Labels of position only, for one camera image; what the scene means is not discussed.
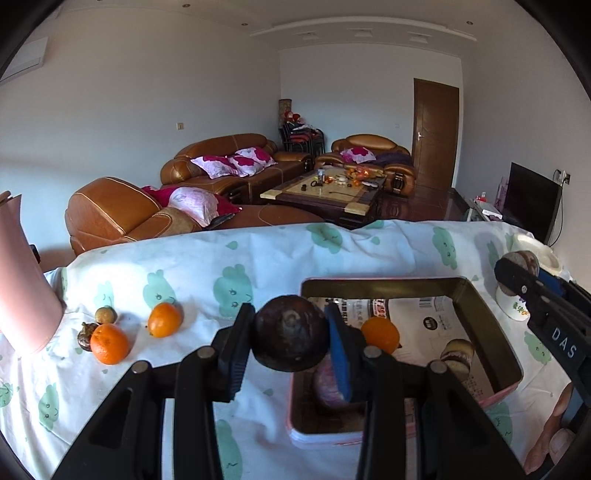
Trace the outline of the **person's right hand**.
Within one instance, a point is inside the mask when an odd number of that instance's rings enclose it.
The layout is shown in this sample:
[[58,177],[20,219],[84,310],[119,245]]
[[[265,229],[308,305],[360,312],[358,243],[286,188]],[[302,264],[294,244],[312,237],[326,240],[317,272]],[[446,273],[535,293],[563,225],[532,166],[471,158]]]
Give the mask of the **person's right hand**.
[[572,382],[528,453],[524,470],[545,479],[590,478],[590,410]]

